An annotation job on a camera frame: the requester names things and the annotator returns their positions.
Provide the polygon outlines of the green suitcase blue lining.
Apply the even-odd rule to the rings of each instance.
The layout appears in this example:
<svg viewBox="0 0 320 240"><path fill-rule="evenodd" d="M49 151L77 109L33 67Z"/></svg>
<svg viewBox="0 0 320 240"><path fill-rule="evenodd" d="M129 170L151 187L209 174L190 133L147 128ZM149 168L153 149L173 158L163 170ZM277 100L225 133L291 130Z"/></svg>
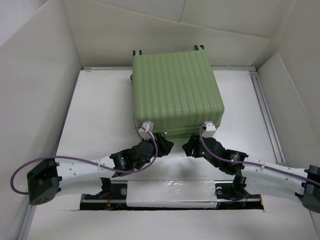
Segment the green suitcase blue lining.
<svg viewBox="0 0 320 240"><path fill-rule="evenodd" d="M219 128L225 106L203 45L193 50L132 58L133 119L153 123L154 134L170 140L198 134L201 124Z"/></svg>

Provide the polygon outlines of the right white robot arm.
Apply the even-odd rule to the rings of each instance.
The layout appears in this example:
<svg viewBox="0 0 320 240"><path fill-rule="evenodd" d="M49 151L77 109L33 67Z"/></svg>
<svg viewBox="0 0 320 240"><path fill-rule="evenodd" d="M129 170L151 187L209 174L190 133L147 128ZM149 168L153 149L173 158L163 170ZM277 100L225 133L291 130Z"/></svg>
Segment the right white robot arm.
<svg viewBox="0 0 320 240"><path fill-rule="evenodd" d="M188 157L204 158L221 172L234 176L231 191L237 197L270 195L297 199L311 212L320 211L320 168L294 168L268 163L226 149L213 137L193 134L182 149Z"/></svg>

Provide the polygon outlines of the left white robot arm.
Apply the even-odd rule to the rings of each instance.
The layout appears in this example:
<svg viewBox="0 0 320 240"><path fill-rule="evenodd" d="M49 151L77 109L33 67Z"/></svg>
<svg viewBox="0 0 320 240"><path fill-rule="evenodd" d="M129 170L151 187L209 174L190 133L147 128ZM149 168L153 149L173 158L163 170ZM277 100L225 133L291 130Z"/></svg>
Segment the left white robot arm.
<svg viewBox="0 0 320 240"><path fill-rule="evenodd" d="M132 148L96 160L67 157L67 162L58 162L55 157L43 159L26 175L29 204L48 203L57 194L66 193L70 185L90 181L96 183L95 194L107 198L112 191L111 178L142 172L157 158L167 156L173 146L172 141L156 133Z"/></svg>

